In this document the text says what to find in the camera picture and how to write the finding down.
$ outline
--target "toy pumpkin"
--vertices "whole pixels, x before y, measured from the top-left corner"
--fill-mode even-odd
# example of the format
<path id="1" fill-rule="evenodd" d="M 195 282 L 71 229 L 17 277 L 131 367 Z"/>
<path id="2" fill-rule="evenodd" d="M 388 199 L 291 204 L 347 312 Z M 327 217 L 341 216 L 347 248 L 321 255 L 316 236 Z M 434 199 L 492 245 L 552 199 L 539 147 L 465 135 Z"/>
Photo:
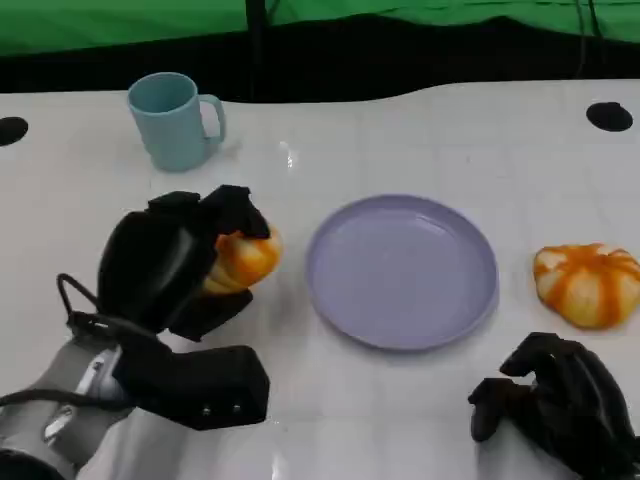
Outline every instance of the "toy pumpkin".
<path id="1" fill-rule="evenodd" d="M 617 325 L 640 302 L 640 264 L 601 243 L 545 247 L 533 275 L 540 300 L 580 328 Z"/>
<path id="2" fill-rule="evenodd" d="M 205 280 L 205 291 L 213 295 L 241 292 L 271 273 L 280 261 L 282 240 L 272 225 L 269 229 L 267 239 L 247 238 L 241 232 L 220 235 L 218 258 Z"/>

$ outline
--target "white table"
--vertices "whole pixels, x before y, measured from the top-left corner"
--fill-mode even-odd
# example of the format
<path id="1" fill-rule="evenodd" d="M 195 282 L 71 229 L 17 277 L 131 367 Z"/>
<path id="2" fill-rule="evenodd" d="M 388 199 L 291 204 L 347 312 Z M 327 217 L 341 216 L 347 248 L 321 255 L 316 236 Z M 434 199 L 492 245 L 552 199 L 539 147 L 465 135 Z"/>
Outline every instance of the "white table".
<path id="1" fill-rule="evenodd" d="M 110 432 L 82 479 L 571 478 L 508 426 L 478 450 L 466 398 L 529 332 L 552 331 L 600 355 L 639 423 L 640 313 L 614 331 L 580 332 L 538 302 L 530 272 L 532 254 L 550 244 L 606 241 L 640 255 L 640 125 L 595 129 L 585 117 L 595 100 L 640 115 L 640 82 L 227 103 L 224 149 L 198 170 L 169 175 L 151 167 L 121 92 L 0 96 L 1 116 L 30 124 L 24 140 L 0 149 L 0 393 L 28 385 L 62 345 L 55 275 L 70 272 L 93 288 L 104 242 L 125 212 L 170 190 L 247 185 L 285 239 L 279 270 L 203 344 L 165 340 L 182 350 L 253 346 L 272 380 L 268 421 L 194 433 L 136 412 Z M 445 202 L 488 236 L 501 303 L 471 337 L 391 355 L 337 335 L 313 312 L 303 279 L 312 232 L 345 202 L 382 192 Z"/>

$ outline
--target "purple plate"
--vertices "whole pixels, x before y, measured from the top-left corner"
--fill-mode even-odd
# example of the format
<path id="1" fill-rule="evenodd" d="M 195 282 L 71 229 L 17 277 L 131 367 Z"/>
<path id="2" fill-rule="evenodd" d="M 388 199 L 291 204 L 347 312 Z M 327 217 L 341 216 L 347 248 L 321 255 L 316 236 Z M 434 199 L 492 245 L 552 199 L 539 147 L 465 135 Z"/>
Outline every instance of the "purple plate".
<path id="1" fill-rule="evenodd" d="M 331 215 L 307 253 L 307 282 L 320 316 L 396 350 L 455 340 L 498 304 L 484 235 L 456 211 L 409 195 L 367 198 Z"/>

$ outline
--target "black wire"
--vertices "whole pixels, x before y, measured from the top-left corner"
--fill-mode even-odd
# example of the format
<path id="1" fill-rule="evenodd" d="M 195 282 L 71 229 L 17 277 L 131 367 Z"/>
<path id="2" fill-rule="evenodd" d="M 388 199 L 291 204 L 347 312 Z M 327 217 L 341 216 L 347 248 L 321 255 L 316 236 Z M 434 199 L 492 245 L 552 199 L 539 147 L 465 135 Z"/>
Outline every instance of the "black wire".
<path id="1" fill-rule="evenodd" d="M 62 303 L 64 304 L 64 308 L 67 311 L 67 315 L 71 315 L 71 312 L 73 312 L 73 308 L 71 307 L 71 301 L 69 300 L 69 295 L 67 294 L 67 290 L 65 288 L 66 283 L 71 285 L 84 298 L 89 300 L 96 307 L 96 309 L 98 309 L 98 311 L 100 310 L 98 306 L 98 297 L 91 293 L 91 291 L 87 287 L 82 285 L 71 275 L 67 273 L 60 273 L 56 277 L 56 285 L 58 286 L 58 292 L 60 292 L 60 297 L 62 298 Z"/>
<path id="2" fill-rule="evenodd" d="M 104 400 L 80 395 L 78 393 L 66 392 L 64 390 L 34 388 L 0 397 L 0 408 L 8 405 L 18 405 L 21 403 L 35 401 L 65 403 L 73 405 L 74 407 L 94 407 L 110 412 L 117 412 L 135 407 L 135 404 L 122 400 Z"/>
<path id="3" fill-rule="evenodd" d="M 576 11 L 578 12 L 578 24 L 580 27 L 580 62 L 578 63 L 578 69 L 576 70 L 574 79 L 578 79 L 582 76 L 582 70 L 587 60 L 587 32 L 585 31 L 584 17 L 582 16 L 581 0 L 575 0 Z"/>
<path id="4" fill-rule="evenodd" d="M 602 30 L 600 30 L 600 22 L 598 21 L 598 15 L 596 14 L 596 6 L 594 0 L 589 0 L 589 13 L 591 14 L 591 30 L 593 31 L 593 35 L 596 37 L 600 45 L 600 60 L 602 61 L 602 65 L 604 66 L 607 63 L 606 45 L 604 36 L 602 35 Z"/>

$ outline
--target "light blue mug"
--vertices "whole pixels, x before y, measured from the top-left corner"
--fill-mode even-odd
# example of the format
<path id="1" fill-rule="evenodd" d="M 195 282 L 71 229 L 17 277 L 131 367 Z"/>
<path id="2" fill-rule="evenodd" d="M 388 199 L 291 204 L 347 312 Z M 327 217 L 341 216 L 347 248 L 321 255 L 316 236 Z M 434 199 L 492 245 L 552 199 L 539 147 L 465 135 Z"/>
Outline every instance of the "light blue mug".
<path id="1" fill-rule="evenodd" d="M 195 82 L 181 73 L 161 72 L 141 78 L 129 89 L 127 102 L 153 164 L 162 170 L 182 172 L 202 165 L 226 135 L 220 100 L 198 95 Z M 205 133 L 200 102 L 215 107 L 218 136 Z"/>

